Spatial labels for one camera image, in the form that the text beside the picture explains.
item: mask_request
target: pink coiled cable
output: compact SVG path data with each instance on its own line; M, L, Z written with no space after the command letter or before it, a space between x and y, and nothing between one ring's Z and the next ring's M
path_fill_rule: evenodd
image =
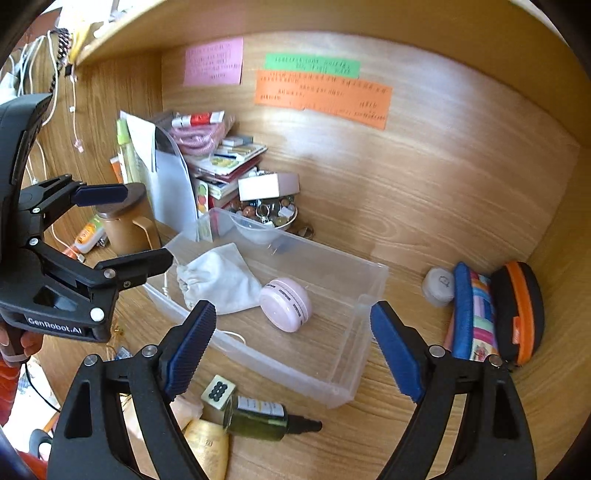
M170 130L170 135L182 153L186 155L208 155L214 152L233 124L234 117L226 115L223 122L219 124L188 128L173 127Z

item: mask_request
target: colorful striped pouch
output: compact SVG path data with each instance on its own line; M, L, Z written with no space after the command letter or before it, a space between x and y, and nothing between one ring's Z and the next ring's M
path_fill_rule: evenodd
M454 277L454 313L444 346L456 358L483 362L493 353L498 355L491 281L462 262L454 269Z

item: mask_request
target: mug handle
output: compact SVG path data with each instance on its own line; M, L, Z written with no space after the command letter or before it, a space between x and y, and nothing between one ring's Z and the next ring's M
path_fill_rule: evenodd
M152 250L156 250L157 248L161 247L158 230L152 220L143 216L139 216L134 218L132 223L139 226L145 232L146 237L148 238L148 244Z

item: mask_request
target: stack of books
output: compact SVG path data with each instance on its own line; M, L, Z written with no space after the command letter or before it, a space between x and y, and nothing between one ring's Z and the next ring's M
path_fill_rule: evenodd
M252 137L240 135L222 140L212 155L184 155L194 185L207 184L208 210L229 207L238 197L238 180L256 173L261 154L266 150L266 145L253 143Z

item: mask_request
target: clear plastic box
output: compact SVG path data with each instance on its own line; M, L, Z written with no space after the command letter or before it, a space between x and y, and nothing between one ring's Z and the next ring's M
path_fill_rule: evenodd
M211 210L166 248L179 264L186 265L229 243L236 244L262 285L290 277L306 288L313 315L296 333L276 328L260 307L220 315L217 328L239 333L247 346L220 331L210 345L329 408L353 400L372 339L370 308L384 293L388 267L220 209ZM162 313L182 323L189 311L178 286L176 265L166 275L170 298L163 292L164 275L150 278L145 288Z

